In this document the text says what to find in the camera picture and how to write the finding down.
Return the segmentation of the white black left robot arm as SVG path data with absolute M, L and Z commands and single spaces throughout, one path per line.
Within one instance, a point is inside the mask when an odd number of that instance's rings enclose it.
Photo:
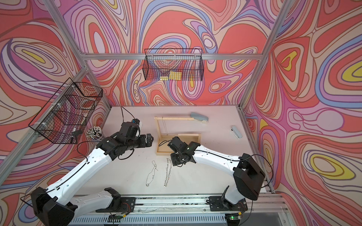
M 141 134 L 140 121 L 123 122 L 120 131 L 101 140 L 85 159 L 47 188 L 31 193 L 35 216 L 46 226 L 67 226 L 74 218 L 93 211 L 119 212 L 125 204 L 113 188 L 76 198 L 75 193 L 98 171 L 126 151 L 151 147 L 151 134 Z

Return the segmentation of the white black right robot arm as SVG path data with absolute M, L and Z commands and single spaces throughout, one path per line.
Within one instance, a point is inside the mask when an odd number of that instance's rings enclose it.
M 211 166 L 232 176 L 234 182 L 227 186 L 223 193 L 223 201 L 236 205 L 245 198 L 256 201 L 265 180 L 265 173 L 253 156 L 244 153 L 242 156 L 232 156 L 220 153 L 197 142 L 189 144 L 174 137 L 167 146 L 173 151 L 171 161 L 173 166 L 184 166 L 186 163 L 199 163 Z

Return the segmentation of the wooden jewelry display stand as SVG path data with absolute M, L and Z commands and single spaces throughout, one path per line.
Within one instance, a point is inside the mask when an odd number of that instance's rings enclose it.
M 172 153 L 172 150 L 166 145 L 161 145 L 163 141 L 172 140 L 173 137 L 180 138 L 181 141 L 186 142 L 187 144 L 191 141 L 200 143 L 201 134 L 197 132 L 187 132 L 187 133 L 170 133 L 167 130 L 166 121 L 195 121 L 191 117 L 154 117 L 156 122 L 156 129 L 158 134 L 158 145 L 156 148 L 156 155 L 166 156 Z

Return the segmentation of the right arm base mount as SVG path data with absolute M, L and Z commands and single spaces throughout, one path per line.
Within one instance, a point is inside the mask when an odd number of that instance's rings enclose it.
M 222 196 L 210 196 L 206 203 L 210 207 L 210 211 L 238 211 L 244 213 L 248 210 L 248 206 L 245 199 L 238 201 L 236 204 L 232 204 L 227 201 L 225 198 L 225 194 L 228 190 L 229 186 L 227 186 L 222 193 Z

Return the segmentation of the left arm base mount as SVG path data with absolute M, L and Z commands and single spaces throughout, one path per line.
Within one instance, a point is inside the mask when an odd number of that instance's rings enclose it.
M 122 197 L 115 189 L 108 187 L 104 189 L 112 200 L 110 205 L 105 209 L 96 210 L 97 213 L 118 212 L 126 215 L 134 211 L 135 197 Z

